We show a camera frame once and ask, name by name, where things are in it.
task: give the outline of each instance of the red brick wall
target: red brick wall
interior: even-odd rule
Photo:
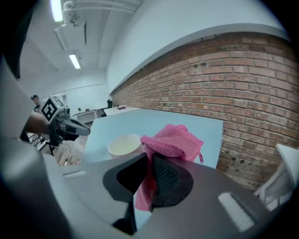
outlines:
[[[298,69],[282,39],[222,34],[159,57],[112,96],[118,105],[223,120],[217,168],[256,189],[281,162],[276,143],[299,146]]]

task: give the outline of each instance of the fluorescent light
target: fluorescent light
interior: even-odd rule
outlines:
[[[61,0],[51,0],[51,9],[55,22],[64,20],[64,17],[62,16]]]
[[[69,55],[70,59],[71,59],[71,62],[73,63],[74,67],[76,69],[81,69],[80,65],[79,65],[79,62],[78,62],[78,59],[76,58],[76,55],[75,54],[72,54],[72,55]]]

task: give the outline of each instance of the light blue table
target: light blue table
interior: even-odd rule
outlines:
[[[165,125],[185,125],[192,134],[204,141],[201,153],[203,165],[216,168],[221,140],[223,121],[200,116],[156,110],[133,110],[120,114],[95,119],[91,133],[87,138],[82,163],[98,162],[111,159],[108,144],[123,134],[154,136]],[[139,229],[151,213],[134,208],[136,226]]]

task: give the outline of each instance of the white paper cup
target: white paper cup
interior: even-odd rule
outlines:
[[[133,153],[144,152],[140,136],[136,134],[125,134],[114,140],[108,145],[111,158],[118,158]]]

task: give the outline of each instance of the pink cloth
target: pink cloth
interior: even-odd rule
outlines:
[[[191,162],[194,162],[197,155],[199,155],[200,162],[203,163],[200,148],[204,142],[188,132],[185,126],[170,124],[166,125],[154,137],[144,135],[140,141],[144,144],[144,151],[149,160],[147,176],[137,190],[135,208],[148,211],[151,205],[151,199],[157,190],[156,182],[151,171],[153,154],[159,153],[166,157],[176,157]]]

